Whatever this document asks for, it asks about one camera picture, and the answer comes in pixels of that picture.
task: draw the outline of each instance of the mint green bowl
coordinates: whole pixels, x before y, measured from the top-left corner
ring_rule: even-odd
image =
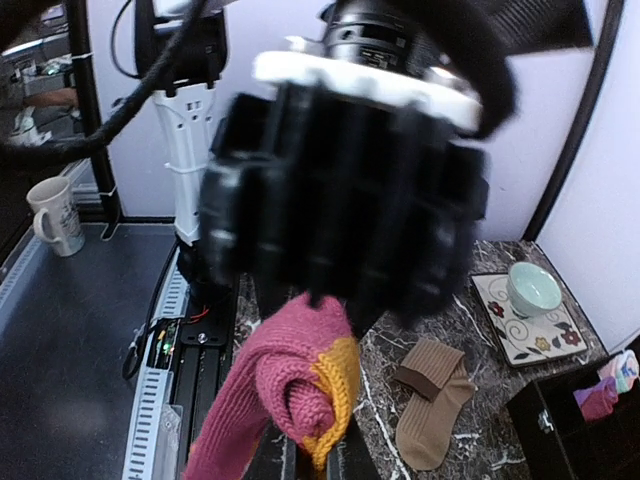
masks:
[[[514,312],[538,317],[562,304],[562,291],[555,278],[533,263],[519,262],[509,269],[507,294]]]

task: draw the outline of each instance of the white mug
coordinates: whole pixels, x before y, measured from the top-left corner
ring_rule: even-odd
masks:
[[[33,229],[61,257],[70,257],[84,245],[78,210],[73,204],[71,181],[65,177],[43,180],[27,193],[35,216]]]

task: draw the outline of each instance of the decorative plate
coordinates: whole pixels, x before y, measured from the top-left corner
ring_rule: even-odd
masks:
[[[506,274],[472,275],[471,281],[512,367],[558,360],[589,348],[564,304],[547,315],[523,319],[511,308]]]

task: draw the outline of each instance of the brown sock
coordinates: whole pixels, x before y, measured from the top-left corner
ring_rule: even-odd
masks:
[[[449,450],[458,414],[475,392],[464,367],[464,353],[421,340],[394,378],[414,391],[396,428],[400,455],[414,470],[438,468]]]

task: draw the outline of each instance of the red wire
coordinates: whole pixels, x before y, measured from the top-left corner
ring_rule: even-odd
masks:
[[[191,320],[187,323],[187,325],[193,325],[194,323],[198,323],[200,320],[206,317],[208,313],[209,313],[209,307],[205,307],[204,310],[202,310],[202,313],[199,313],[198,315],[193,315],[191,317]]]

